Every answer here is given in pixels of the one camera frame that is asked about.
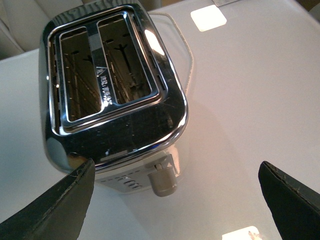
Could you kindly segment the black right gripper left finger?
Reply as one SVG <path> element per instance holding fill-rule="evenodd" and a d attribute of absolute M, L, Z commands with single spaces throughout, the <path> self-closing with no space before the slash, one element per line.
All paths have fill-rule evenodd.
<path fill-rule="evenodd" d="M 76 240 L 91 202 L 95 164 L 88 160 L 0 224 L 2 240 Z"/>

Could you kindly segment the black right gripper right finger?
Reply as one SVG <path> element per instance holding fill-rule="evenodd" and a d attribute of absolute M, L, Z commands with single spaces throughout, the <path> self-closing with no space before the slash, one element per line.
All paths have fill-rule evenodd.
<path fill-rule="evenodd" d="M 283 240 L 320 238 L 320 194 L 273 164 L 258 171 L 262 195 Z"/>

